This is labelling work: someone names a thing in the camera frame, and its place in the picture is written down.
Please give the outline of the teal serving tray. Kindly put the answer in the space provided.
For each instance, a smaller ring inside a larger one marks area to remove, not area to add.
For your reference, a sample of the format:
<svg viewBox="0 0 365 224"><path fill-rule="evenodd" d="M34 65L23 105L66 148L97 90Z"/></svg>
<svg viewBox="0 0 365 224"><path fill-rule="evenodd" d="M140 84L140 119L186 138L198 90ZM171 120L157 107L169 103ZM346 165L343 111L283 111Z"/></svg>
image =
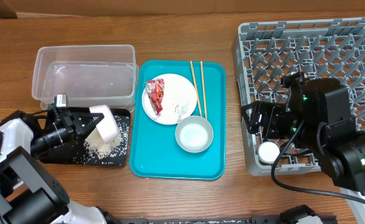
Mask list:
<svg viewBox="0 0 365 224"><path fill-rule="evenodd" d="M198 90L202 91L200 62L193 62ZM226 167L226 72L215 62L203 62L208 121L214 138L203 152L184 151L176 142L176 126L150 119L142 107L144 83L174 73L193 82L190 62L149 60L139 72L129 165L140 177L216 180Z"/></svg>

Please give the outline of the large white plate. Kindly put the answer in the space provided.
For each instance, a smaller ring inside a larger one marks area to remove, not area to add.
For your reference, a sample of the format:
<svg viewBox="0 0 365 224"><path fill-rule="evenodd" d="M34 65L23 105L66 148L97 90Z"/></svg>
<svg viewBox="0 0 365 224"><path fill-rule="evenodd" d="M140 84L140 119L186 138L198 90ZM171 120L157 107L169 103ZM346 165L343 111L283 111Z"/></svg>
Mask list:
<svg viewBox="0 0 365 224"><path fill-rule="evenodd" d="M187 78L174 73L153 78L153 80L160 79L165 82L162 111L159 114L155 113L145 86L141 97L143 110L150 119L159 124L178 124L191 116L196 109L198 96L195 87Z"/></svg>

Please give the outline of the wooden chopstick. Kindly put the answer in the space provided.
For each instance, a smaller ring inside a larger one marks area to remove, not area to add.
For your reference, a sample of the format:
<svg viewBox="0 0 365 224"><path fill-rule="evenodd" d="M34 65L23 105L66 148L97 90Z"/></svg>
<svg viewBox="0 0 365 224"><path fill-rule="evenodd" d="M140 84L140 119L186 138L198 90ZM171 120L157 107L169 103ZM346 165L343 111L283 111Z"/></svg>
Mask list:
<svg viewBox="0 0 365 224"><path fill-rule="evenodd" d="M195 70L194 70L194 66L193 66L193 62L190 62L190 68L191 68L191 73L192 73L192 78L193 78L193 85L195 87L195 91L196 91L196 98L197 98L197 105L198 105L198 110L199 110L199 114L201 117L203 117L202 114L202 110L201 110L201 103L200 103L200 97L198 94L198 86L197 86L197 82L196 82L196 76L195 76Z"/></svg>
<svg viewBox="0 0 365 224"><path fill-rule="evenodd" d="M204 76L203 61L200 61L200 71L201 71L201 83L202 83L204 113L205 113L205 119L208 119L207 105L206 105L205 76Z"/></svg>

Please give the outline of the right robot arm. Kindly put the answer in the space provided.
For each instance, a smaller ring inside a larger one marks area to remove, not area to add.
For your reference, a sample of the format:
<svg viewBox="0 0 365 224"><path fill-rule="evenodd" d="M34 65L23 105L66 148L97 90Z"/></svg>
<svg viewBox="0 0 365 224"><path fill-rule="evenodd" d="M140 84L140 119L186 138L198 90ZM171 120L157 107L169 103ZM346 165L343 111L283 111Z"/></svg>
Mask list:
<svg viewBox="0 0 365 224"><path fill-rule="evenodd" d="M289 90L286 103L254 101L241 108L248 133L262 131L268 140L284 139L272 159L271 178L301 193L343 198L358 223L365 223L365 131L356 129L347 88L335 78L310 79L303 72L281 78ZM275 170L290 145L308 149L340 192L294 187L278 181Z"/></svg>

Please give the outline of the grey dishwasher rack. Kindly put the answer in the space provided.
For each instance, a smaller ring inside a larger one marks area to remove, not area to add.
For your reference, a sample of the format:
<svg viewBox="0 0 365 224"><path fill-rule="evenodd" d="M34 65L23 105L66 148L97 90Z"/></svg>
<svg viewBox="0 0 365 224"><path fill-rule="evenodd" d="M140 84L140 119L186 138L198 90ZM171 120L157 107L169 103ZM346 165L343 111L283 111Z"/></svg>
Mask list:
<svg viewBox="0 0 365 224"><path fill-rule="evenodd" d="M234 72L241 100L243 144L247 171L254 176L318 172L315 156L290 146L276 168L262 162L258 149L273 141L274 132L260 127L251 134L248 122L257 101L285 106L287 134L303 118L283 86L284 76L302 72L309 79L335 78L349 92L356 127L365 132L365 17L302 21L246 22L232 45Z"/></svg>

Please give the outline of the grey bowl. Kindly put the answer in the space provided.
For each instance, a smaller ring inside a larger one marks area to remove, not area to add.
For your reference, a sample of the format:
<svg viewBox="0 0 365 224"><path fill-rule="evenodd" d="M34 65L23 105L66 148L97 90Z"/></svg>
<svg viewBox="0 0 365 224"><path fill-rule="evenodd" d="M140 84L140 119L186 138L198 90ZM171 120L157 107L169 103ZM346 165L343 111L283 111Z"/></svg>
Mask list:
<svg viewBox="0 0 365 224"><path fill-rule="evenodd" d="M209 148L214 132L207 119L201 116L189 116L177 124L175 138L184 151L199 153Z"/></svg>

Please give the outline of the small white cup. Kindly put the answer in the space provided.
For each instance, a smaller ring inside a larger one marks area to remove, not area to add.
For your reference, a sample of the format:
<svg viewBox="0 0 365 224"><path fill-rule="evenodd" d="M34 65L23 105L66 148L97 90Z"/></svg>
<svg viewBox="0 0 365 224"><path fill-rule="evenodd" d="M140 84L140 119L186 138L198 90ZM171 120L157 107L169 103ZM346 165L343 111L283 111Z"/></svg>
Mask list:
<svg viewBox="0 0 365 224"><path fill-rule="evenodd" d="M273 164L280 154L280 147L272 141L266 141L260 144L257 154L260 162Z"/></svg>

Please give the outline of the clear plastic bin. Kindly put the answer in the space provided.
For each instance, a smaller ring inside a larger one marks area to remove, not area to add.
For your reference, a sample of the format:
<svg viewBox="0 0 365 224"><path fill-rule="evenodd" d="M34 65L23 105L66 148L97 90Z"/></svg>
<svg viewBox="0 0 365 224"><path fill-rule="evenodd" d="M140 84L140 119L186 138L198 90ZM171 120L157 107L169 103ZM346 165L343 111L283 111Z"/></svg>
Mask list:
<svg viewBox="0 0 365 224"><path fill-rule="evenodd" d="M108 105L134 111L139 67L132 45L63 45L37 52L33 99L46 109L64 93L71 107Z"/></svg>

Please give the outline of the red snack wrapper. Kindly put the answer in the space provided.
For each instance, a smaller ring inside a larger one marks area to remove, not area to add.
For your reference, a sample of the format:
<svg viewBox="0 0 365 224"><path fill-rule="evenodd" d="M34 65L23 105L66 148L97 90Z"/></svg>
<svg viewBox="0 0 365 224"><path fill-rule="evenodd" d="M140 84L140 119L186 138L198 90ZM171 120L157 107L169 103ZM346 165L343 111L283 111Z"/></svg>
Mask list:
<svg viewBox="0 0 365 224"><path fill-rule="evenodd" d="M149 97L149 101L156 115L162 110L162 100L164 97L165 82L162 78L157 80L147 80L145 82L146 92Z"/></svg>

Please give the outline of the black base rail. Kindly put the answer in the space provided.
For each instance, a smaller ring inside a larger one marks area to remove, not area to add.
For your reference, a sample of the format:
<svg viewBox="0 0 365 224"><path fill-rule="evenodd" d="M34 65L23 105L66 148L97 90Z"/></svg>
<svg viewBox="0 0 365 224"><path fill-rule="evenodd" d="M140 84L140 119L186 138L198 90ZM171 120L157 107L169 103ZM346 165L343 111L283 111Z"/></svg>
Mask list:
<svg viewBox="0 0 365 224"><path fill-rule="evenodd" d="M307 205L290 208L278 215L256 215L249 218L208 218L148 220L116 219L117 224L338 224L336 216L318 216Z"/></svg>

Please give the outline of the small pink bowl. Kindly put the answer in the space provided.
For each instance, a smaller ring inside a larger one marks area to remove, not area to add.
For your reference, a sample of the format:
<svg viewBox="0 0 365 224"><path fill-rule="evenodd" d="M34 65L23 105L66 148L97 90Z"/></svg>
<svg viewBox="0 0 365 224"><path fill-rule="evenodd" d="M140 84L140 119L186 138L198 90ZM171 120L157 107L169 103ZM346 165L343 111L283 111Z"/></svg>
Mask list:
<svg viewBox="0 0 365 224"><path fill-rule="evenodd" d="M116 120L107 105L98 105L89 107L91 113L101 113L104 118L96 125L96 128L105 144L116 139L120 130L116 124Z"/></svg>

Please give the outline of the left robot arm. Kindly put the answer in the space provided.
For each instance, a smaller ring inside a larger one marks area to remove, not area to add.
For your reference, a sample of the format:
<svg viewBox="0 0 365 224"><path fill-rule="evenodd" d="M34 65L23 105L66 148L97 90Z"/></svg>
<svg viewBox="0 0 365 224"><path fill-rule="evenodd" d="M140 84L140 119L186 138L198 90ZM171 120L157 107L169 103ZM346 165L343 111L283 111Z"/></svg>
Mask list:
<svg viewBox="0 0 365 224"><path fill-rule="evenodd" d="M72 147L103 120L103 113L53 108L44 117L17 110L0 121L0 223L120 223L108 211L70 200L39 163L40 156Z"/></svg>

